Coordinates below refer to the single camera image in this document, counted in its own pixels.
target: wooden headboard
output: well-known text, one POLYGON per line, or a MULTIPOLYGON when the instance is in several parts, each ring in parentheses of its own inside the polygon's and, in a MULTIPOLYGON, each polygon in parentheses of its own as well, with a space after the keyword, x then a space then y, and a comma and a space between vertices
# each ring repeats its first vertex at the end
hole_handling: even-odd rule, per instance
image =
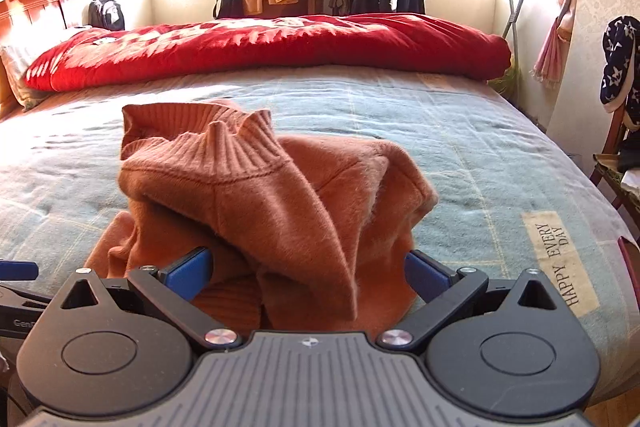
MULTIPOLYGON (((80 23, 73 0, 4 0, 0 2, 0 44, 19 28, 42 26, 47 30, 69 28, 80 23)), ((18 105, 0 62, 0 120, 18 105)))

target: orange sweater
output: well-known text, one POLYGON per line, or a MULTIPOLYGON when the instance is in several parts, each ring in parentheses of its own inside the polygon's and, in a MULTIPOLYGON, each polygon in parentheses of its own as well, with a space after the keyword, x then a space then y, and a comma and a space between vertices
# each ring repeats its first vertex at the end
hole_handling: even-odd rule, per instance
POLYGON ((215 250, 194 304, 247 334, 366 330, 398 321, 411 229, 437 194, 398 145, 337 136, 279 136, 268 110, 216 103, 123 109, 119 213, 86 266, 123 277, 215 250), (214 234, 235 249, 213 248, 214 234))

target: bed sheet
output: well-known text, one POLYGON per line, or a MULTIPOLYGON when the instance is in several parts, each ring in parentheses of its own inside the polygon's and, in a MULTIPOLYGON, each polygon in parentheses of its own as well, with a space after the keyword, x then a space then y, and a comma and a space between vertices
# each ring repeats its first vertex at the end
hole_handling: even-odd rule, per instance
POLYGON ((451 266, 515 278, 540 266, 594 340, 600 400, 640 373, 640 316, 617 211, 572 161, 487 86, 464 78, 322 66, 189 75, 57 94, 0 123, 0 258, 37 261, 24 286, 53 293, 115 214, 121 108, 233 98, 271 109, 277 132, 348 134, 405 147, 440 194, 414 230, 451 266))

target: navy blue star pattern cloth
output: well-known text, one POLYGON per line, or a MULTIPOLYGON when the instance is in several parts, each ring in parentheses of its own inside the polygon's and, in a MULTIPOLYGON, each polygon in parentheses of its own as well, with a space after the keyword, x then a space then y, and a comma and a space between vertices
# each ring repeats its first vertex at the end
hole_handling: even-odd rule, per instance
POLYGON ((607 112, 626 102, 626 121, 640 126, 640 21, 623 16, 612 20, 602 36, 607 60, 600 101, 607 112))

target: backpack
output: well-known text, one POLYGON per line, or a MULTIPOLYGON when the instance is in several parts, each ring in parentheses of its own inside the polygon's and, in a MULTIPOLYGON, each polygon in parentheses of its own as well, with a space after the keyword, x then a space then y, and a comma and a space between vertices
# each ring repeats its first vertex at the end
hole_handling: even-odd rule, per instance
POLYGON ((114 0, 92 0, 89 4, 89 24, 111 31, 124 29, 124 15, 114 0))

